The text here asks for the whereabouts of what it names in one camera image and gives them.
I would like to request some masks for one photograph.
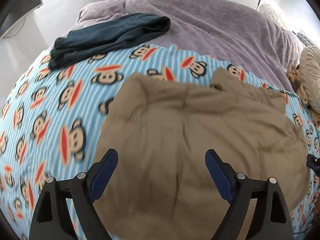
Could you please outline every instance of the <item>bed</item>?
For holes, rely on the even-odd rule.
[[[249,73],[247,77],[251,77],[244,81],[282,91],[290,97],[294,104],[292,109],[301,113],[304,132],[308,130],[310,133],[312,129],[311,140],[319,140],[318,130],[299,98],[292,93],[285,73],[289,64],[299,63],[302,51],[302,44],[293,33],[249,7],[225,0],[101,1],[84,7],[71,30],[137,12],[167,16],[171,20],[167,34],[142,46],[168,47],[172,53],[178,52],[181,57],[198,57],[199,62],[210,57],[214,62],[223,62],[224,67],[232,64],[238,66],[238,71],[243,68],[245,73]],[[156,71],[153,74],[169,73],[164,77],[167,80],[174,76],[179,82],[204,86],[210,84],[204,76],[190,77],[179,69],[165,69],[168,62],[161,55],[161,64],[155,60],[146,63],[139,59],[133,64],[127,56],[122,58],[139,48],[86,59],[60,71],[47,68],[50,50],[43,51],[17,81],[5,103],[0,123],[0,208],[19,238],[28,239],[33,209],[45,180],[49,176],[57,180],[69,179],[80,171],[87,171],[92,165],[108,105],[130,73],[148,74],[147,70],[153,69]],[[117,70],[121,75],[118,75],[117,82],[112,86],[103,86],[98,84],[96,73],[101,71],[99,68],[102,66],[112,63],[111,57],[123,59],[122,68]],[[214,63],[208,64],[208,73],[212,74],[215,67]],[[87,86],[93,83],[94,88]],[[63,101],[63,93],[68,87],[82,91],[81,96],[72,94],[78,105]],[[288,114],[288,118],[292,122],[296,121],[292,113]],[[37,122],[41,128],[45,128],[41,136]],[[15,130],[14,136],[9,136],[8,129]],[[76,149],[61,154],[65,152],[60,143],[61,137],[77,129],[82,131],[81,146],[77,145]],[[312,147],[309,152],[319,157],[318,148]],[[292,211],[295,232],[305,230],[310,223],[318,187],[319,181],[314,181],[314,173],[310,171],[308,195]],[[84,239],[72,203],[68,202],[68,206],[79,239]]]

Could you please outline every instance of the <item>beige cushion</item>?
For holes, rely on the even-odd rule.
[[[320,114],[320,49],[306,47],[301,53],[300,79],[310,106]]]

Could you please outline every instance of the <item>khaki garment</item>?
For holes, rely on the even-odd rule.
[[[205,166],[212,148],[249,178],[277,178],[289,210],[307,194],[307,145],[284,114],[282,94],[242,83],[223,68],[211,87],[139,74],[124,82],[94,158],[109,148],[119,154],[94,203],[110,233],[127,240],[211,239],[229,207]]]

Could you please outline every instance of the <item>blue gripper pad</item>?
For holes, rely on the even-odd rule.
[[[227,200],[229,204],[233,203],[234,195],[232,190],[236,186],[236,172],[231,165],[224,163],[213,149],[205,153],[205,165],[221,197]]]
[[[93,165],[97,165],[99,170],[90,184],[89,198],[92,203],[101,198],[114,170],[118,165],[117,151],[114,149],[108,150],[101,161],[99,163],[94,163]]]

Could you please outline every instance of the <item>floor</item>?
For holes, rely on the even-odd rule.
[[[18,22],[7,34],[10,39],[0,40],[0,105],[3,105],[17,79],[27,70],[42,50],[70,29],[80,9],[100,0],[43,0],[43,5]]]

